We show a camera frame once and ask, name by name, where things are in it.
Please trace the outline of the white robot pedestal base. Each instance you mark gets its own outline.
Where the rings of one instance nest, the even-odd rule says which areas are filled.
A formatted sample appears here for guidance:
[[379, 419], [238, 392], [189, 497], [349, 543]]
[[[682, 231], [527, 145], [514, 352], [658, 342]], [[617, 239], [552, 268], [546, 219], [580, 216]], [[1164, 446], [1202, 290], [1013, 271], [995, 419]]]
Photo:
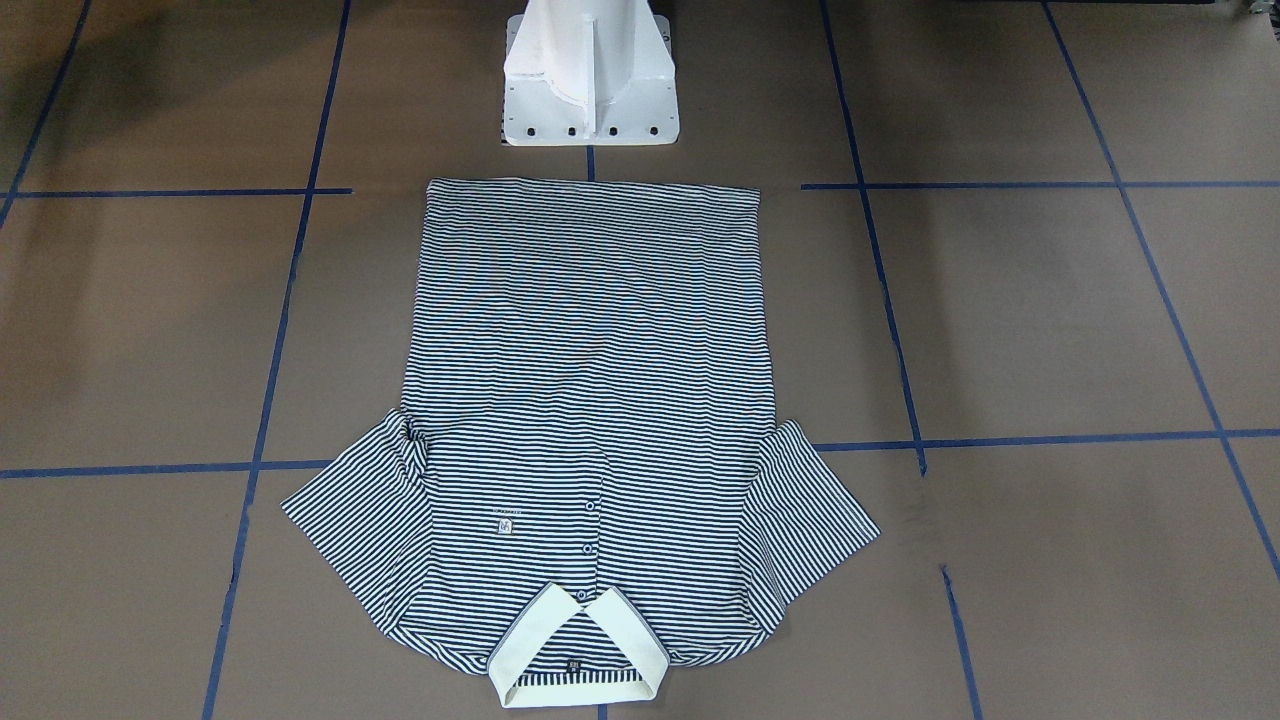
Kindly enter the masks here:
[[530, 1], [506, 23], [503, 72], [509, 146], [678, 141], [671, 26], [648, 1]]

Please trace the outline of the navy white striped polo shirt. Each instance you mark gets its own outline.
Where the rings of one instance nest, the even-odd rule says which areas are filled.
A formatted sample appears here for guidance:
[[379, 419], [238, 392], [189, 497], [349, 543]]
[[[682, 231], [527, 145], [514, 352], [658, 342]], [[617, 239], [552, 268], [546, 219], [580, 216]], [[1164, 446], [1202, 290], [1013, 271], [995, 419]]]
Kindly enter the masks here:
[[433, 179], [399, 402], [283, 512], [506, 708], [654, 700], [879, 536], [776, 415], [754, 190]]

